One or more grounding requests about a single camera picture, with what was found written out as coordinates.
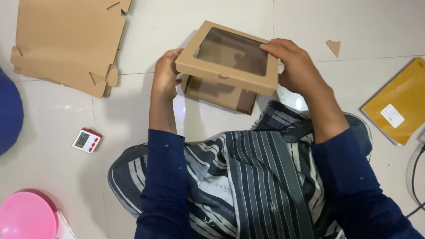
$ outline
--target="blue cushion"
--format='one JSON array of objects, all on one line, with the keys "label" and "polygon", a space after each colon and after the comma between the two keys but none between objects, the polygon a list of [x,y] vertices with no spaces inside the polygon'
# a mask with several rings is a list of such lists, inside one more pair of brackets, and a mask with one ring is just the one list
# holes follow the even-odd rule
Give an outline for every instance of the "blue cushion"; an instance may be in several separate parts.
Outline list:
[{"label": "blue cushion", "polygon": [[24,111],[18,89],[0,68],[0,155],[16,143],[23,120]]}]

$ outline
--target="box lid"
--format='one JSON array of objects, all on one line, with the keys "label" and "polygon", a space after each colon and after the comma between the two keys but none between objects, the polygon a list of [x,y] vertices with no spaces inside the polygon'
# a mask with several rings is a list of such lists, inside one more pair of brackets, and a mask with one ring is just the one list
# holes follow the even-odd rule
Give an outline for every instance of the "box lid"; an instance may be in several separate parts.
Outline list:
[{"label": "box lid", "polygon": [[263,95],[278,88],[278,59],[269,41],[205,21],[176,60],[179,72]]}]

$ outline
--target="clear plastic window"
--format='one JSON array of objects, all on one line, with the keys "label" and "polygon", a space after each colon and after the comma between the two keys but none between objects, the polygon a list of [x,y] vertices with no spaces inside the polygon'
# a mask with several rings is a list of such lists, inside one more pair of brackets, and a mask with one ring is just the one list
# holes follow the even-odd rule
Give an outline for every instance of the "clear plastic window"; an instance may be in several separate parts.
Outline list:
[{"label": "clear plastic window", "polygon": [[261,44],[228,31],[211,28],[194,57],[265,76],[267,52],[260,49]]}]

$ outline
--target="left hand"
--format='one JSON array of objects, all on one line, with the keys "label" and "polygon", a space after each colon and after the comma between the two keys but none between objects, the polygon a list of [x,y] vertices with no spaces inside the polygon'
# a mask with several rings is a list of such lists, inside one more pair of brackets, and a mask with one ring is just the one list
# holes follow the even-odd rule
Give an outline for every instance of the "left hand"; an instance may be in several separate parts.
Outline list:
[{"label": "left hand", "polygon": [[174,99],[177,95],[176,86],[181,79],[176,79],[179,72],[176,70],[176,59],[183,48],[167,51],[158,59],[155,65],[151,97],[165,97]]}]

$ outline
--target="hand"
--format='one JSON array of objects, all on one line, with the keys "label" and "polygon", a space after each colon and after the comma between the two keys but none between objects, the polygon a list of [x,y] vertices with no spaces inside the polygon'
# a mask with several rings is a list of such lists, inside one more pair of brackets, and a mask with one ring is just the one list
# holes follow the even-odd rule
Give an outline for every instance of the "hand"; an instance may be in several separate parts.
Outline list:
[{"label": "hand", "polygon": [[166,97],[174,99],[177,95],[176,86],[181,79],[176,80],[179,72],[176,70],[176,59],[183,48],[167,51],[158,59],[155,65],[151,97]]},{"label": "hand", "polygon": [[260,48],[279,57],[285,64],[285,70],[279,74],[281,86],[301,94],[304,98],[321,89],[330,89],[314,66],[309,54],[291,40],[272,39],[270,43],[263,44]]}]

